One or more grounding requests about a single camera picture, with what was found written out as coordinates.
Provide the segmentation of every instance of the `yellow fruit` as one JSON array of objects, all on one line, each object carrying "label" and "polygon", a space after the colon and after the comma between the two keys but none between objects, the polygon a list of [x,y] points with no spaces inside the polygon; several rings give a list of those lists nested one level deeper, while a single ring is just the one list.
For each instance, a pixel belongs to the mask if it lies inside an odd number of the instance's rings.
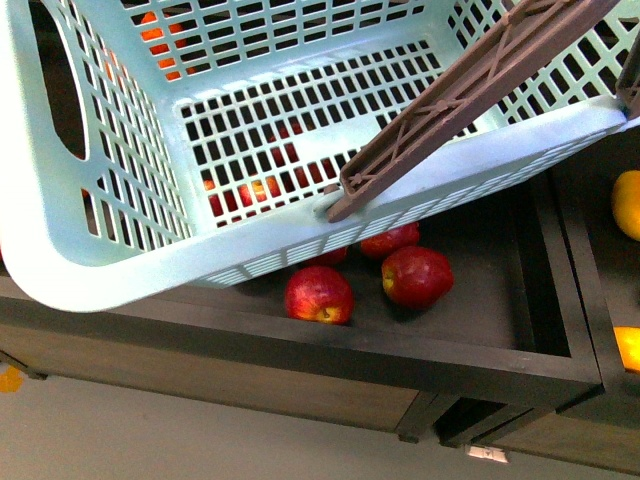
[{"label": "yellow fruit", "polygon": [[9,367],[6,372],[0,375],[0,393],[15,393],[22,385],[20,370]]},{"label": "yellow fruit", "polygon": [[629,170],[618,177],[611,193],[611,209],[620,230],[640,241],[640,170]]},{"label": "yellow fruit", "polygon": [[640,328],[613,327],[625,370],[640,373]]}]

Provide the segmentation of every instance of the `light blue basket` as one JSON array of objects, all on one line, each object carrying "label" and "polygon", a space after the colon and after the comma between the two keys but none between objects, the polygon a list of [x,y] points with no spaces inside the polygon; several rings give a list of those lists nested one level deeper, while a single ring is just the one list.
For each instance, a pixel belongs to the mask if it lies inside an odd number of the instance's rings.
[{"label": "light blue basket", "polygon": [[[0,227],[15,281],[63,310],[243,282],[522,182],[632,126],[611,93],[640,30],[637,1],[626,0],[410,175],[330,224],[324,211],[341,193],[319,193],[500,18],[501,2],[42,3],[70,59],[88,153],[73,156],[53,128],[28,1],[2,0],[11,122]],[[155,23],[140,25],[149,12]],[[143,41],[152,28],[162,38]],[[253,182],[271,193],[257,197]]]}]

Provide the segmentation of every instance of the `apple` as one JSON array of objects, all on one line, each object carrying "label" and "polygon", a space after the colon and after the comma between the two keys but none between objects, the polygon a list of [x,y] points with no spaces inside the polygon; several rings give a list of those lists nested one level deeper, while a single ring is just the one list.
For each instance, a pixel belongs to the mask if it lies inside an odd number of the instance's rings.
[{"label": "apple", "polygon": [[290,318],[334,325],[349,321],[355,303],[349,282],[337,270],[322,265],[294,273],[284,298]]},{"label": "apple", "polygon": [[[322,160],[321,163],[322,169],[324,170],[327,178],[335,178],[338,176],[338,173],[333,168],[333,165],[328,158]],[[308,165],[307,168],[309,169],[309,175],[311,176],[311,181],[314,185],[317,185],[324,181],[324,179],[322,178],[322,174],[320,173],[320,168],[318,168],[318,165],[316,163]],[[294,170],[294,173],[296,175],[296,179],[298,180],[298,185],[300,185],[301,188],[306,188],[309,186],[309,178],[307,177],[307,174],[302,167],[296,168]]]},{"label": "apple", "polygon": [[[279,197],[280,195],[282,195],[276,177],[267,177],[265,182],[272,197]],[[264,202],[267,199],[267,190],[265,189],[265,185],[262,180],[254,180],[250,183],[250,185],[253,189],[256,201]],[[238,189],[238,193],[240,194],[240,201],[242,202],[242,205],[244,205],[245,207],[249,207],[253,204],[253,197],[251,196],[249,185],[242,185]]]},{"label": "apple", "polygon": [[337,265],[342,262],[345,258],[347,258],[347,250],[348,247],[338,248],[337,250],[332,250],[330,252],[323,253],[322,255],[318,255],[317,257],[310,258],[304,261],[304,265],[325,265],[327,267],[331,267],[333,265]]},{"label": "apple", "polygon": [[402,247],[382,262],[382,286],[398,305],[428,308],[453,287],[447,257],[429,248]]},{"label": "apple", "polygon": [[360,242],[360,251],[372,260],[382,260],[396,250],[420,241],[418,222],[408,223]]},{"label": "apple", "polygon": [[[213,180],[205,180],[204,181],[204,189],[209,191],[216,188],[216,184]],[[219,217],[224,212],[222,210],[222,203],[220,202],[220,197],[217,194],[211,195],[209,197],[209,205],[211,205],[211,210],[213,211],[213,215]]]},{"label": "apple", "polygon": [[[293,130],[294,135],[300,135],[302,133],[302,127],[300,126],[299,123],[292,123],[291,129]],[[287,130],[285,127],[282,127],[280,130],[278,130],[278,135],[282,139],[289,138],[289,130]],[[268,140],[269,143],[275,142],[275,141],[276,141],[275,135],[270,137]],[[284,150],[285,150],[285,153],[287,154],[287,158],[289,159],[290,163],[294,163],[298,161],[298,152],[296,152],[296,147],[293,146],[293,143],[287,143],[284,146]],[[276,167],[284,167],[286,161],[285,161],[284,155],[282,154],[282,150],[280,150],[279,148],[272,148],[271,155],[273,156],[273,160],[275,161]]]},{"label": "apple", "polygon": [[[160,67],[161,70],[164,70],[165,68],[175,67],[176,61],[173,58],[164,58],[158,61],[158,66]],[[181,77],[181,75],[180,75],[180,72],[174,71],[174,72],[167,73],[165,77],[167,77],[167,80],[178,80]]]}]

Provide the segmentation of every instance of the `orange fruit through basket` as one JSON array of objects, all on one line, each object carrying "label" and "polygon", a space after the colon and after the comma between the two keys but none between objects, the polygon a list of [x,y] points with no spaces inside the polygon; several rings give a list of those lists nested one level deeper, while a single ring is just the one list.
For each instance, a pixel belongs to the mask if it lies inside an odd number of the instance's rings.
[{"label": "orange fruit through basket", "polygon": [[613,327],[625,370],[640,373],[640,328]]},{"label": "orange fruit through basket", "polygon": [[[142,17],[142,20],[140,21],[141,25],[144,25],[146,23],[153,23],[155,21],[158,20],[158,17],[156,16],[155,13],[153,12],[147,12],[144,17]],[[183,31],[182,26],[179,23],[174,23],[169,25],[169,31],[171,33],[180,33]],[[149,30],[143,30],[142,33],[140,34],[140,36],[142,36],[142,39],[145,42],[149,42],[151,40],[155,40],[157,38],[163,38],[164,37],[164,32],[162,31],[162,29],[160,27],[155,27],[155,28],[151,28]],[[177,48],[184,48],[187,45],[187,41],[182,39],[182,40],[176,40],[176,47]],[[151,51],[151,53],[153,55],[161,55],[163,53],[167,53],[169,51],[169,45],[166,43],[161,43],[159,45],[153,45],[151,47],[149,47],[149,50]],[[164,70],[167,68],[171,68],[171,67],[175,67],[176,65],[176,61],[173,58],[165,58],[162,60],[158,61],[158,66],[160,67],[160,69]],[[195,70],[193,68],[187,68],[187,73],[189,74],[193,74],[195,73]],[[181,77],[180,72],[176,72],[176,71],[172,71],[169,72],[165,75],[167,77],[167,80],[177,80]]]},{"label": "orange fruit through basket", "polygon": [[640,241],[640,170],[618,177],[611,193],[611,210],[620,230]]}]

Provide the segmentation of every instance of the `basket handle hole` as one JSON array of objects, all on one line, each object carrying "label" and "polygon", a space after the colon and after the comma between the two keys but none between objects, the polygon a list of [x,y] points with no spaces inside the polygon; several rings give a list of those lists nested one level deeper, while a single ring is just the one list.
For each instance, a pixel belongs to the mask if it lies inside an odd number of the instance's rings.
[{"label": "basket handle hole", "polygon": [[60,34],[48,10],[29,2],[38,42],[38,53],[49,99],[53,126],[64,146],[79,159],[86,158],[86,145],[80,110],[69,59]]}]

